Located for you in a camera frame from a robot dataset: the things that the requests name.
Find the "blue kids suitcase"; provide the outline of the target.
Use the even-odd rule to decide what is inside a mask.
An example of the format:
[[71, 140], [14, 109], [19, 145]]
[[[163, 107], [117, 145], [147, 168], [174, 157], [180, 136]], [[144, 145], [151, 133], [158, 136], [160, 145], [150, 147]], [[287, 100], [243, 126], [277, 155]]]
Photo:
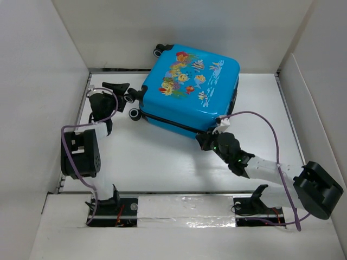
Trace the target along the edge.
[[129, 88], [125, 101], [138, 101], [129, 116], [195, 138], [232, 112], [240, 65], [237, 60], [184, 45], [156, 45], [157, 62], [140, 90]]

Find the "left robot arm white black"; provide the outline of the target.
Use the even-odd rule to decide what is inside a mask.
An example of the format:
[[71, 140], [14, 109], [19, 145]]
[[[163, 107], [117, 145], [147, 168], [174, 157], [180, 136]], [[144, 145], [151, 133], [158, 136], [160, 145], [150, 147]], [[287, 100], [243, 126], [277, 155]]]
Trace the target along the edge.
[[124, 95], [129, 86], [129, 83], [107, 82], [99, 88], [90, 86], [86, 93], [86, 100], [91, 108], [88, 123], [61, 128], [61, 172], [64, 176], [81, 181], [93, 191], [94, 198], [86, 203], [93, 216], [96, 215], [98, 206], [109, 215], [118, 213], [121, 207], [116, 188], [113, 189], [112, 196], [99, 200], [96, 184], [89, 184], [86, 178], [95, 178], [101, 170], [98, 140], [111, 134], [112, 117], [116, 112], [124, 110]]

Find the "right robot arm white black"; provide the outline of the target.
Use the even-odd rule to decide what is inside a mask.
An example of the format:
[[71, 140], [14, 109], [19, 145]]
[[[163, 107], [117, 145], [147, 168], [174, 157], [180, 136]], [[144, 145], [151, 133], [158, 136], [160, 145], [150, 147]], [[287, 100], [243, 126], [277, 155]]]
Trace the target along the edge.
[[231, 133], [196, 135], [201, 150], [213, 151], [238, 177], [275, 183], [261, 184], [252, 194], [250, 206], [263, 213], [270, 207], [304, 209], [318, 219], [329, 219], [342, 197], [343, 188], [318, 163], [291, 166], [265, 160], [240, 148]]

